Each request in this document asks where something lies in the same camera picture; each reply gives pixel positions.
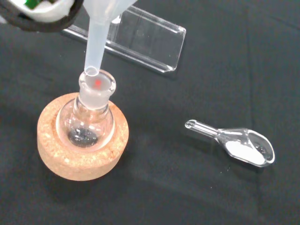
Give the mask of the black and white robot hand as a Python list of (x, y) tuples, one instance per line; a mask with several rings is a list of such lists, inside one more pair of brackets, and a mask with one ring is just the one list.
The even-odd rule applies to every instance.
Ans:
[(82, 0), (2, 0), (0, 23), (28, 32), (59, 32), (72, 25), (82, 6)]

